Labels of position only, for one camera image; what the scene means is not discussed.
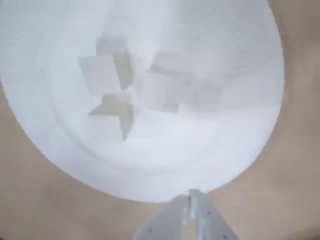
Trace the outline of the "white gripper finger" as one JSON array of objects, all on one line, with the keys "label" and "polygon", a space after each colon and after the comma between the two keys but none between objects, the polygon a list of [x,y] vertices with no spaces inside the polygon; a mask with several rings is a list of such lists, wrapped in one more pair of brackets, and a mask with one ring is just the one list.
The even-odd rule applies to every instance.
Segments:
[{"label": "white gripper finger", "polygon": [[180,240],[188,221],[190,197],[179,195],[156,212],[134,234],[135,240]]},{"label": "white gripper finger", "polygon": [[198,240],[236,240],[238,236],[226,222],[207,194],[189,190],[190,216],[196,222]]}]

